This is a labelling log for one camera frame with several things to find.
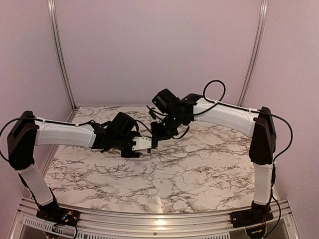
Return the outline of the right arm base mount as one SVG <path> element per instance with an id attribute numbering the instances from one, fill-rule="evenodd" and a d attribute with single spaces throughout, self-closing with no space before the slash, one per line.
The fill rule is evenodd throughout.
<path id="1" fill-rule="evenodd" d="M 233 228 L 240 228 L 265 223 L 266 221 L 272 220 L 274 216 L 271 212 L 270 202 L 266 205 L 259 205 L 252 202 L 251 208 L 231 212 L 230 218 Z"/>

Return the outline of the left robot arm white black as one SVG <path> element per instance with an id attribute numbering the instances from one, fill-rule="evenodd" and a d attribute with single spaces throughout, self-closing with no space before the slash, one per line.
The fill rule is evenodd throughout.
<path id="1" fill-rule="evenodd" d="M 85 123 L 51 121 L 25 111 L 13 122 L 15 125 L 7 136 L 7 160 L 53 222 L 61 220 L 63 211 L 53 203 L 53 193 L 35 164 L 35 146 L 74 145 L 102 152 L 118 149 L 122 157 L 139 157 L 142 150 L 148 150 L 152 145 L 148 137 L 133 130 L 138 126 L 137 122 L 125 113 L 118 113 L 112 121 L 100 124 L 93 120 Z"/>

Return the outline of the white remote control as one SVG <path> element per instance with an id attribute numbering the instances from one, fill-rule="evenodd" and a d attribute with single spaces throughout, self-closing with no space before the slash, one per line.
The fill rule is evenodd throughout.
<path id="1" fill-rule="evenodd" d="M 149 160 L 151 157 L 151 153 L 147 153 L 147 149 L 137 150 L 135 153 L 138 155 L 136 158 L 138 161 Z"/>

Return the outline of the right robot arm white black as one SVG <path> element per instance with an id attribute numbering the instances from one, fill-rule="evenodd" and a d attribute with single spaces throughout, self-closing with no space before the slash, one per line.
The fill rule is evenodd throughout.
<path id="1" fill-rule="evenodd" d="M 156 140 L 168 140 L 178 135 L 181 125 L 192 121 L 204 121 L 231 128 L 251 137 L 249 158 L 255 170 L 255 206 L 248 210 L 247 219 L 259 222 L 266 215 L 271 199 L 273 158 L 276 150 L 276 131 L 271 111 L 241 108 L 222 102 L 205 99 L 198 94 L 188 94 L 183 99 L 170 90 L 163 89 L 152 99 L 152 103 L 164 115 L 160 122 L 151 124 Z"/>

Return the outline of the white battery cover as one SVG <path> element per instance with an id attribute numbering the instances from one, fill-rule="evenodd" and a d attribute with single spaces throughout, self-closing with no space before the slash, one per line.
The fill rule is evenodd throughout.
<path id="1" fill-rule="evenodd" d="M 208 160 L 210 158 L 210 154 L 199 153 L 199 157 L 200 157 L 201 160 Z"/>

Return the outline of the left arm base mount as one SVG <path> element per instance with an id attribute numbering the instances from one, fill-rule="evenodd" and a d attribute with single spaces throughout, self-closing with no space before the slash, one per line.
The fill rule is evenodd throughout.
<path id="1" fill-rule="evenodd" d="M 56 226 L 77 226 L 80 215 L 79 211 L 60 207 L 55 199 L 44 206 L 37 203 L 37 206 L 38 211 L 36 213 L 36 216 L 38 218 L 53 222 Z"/>

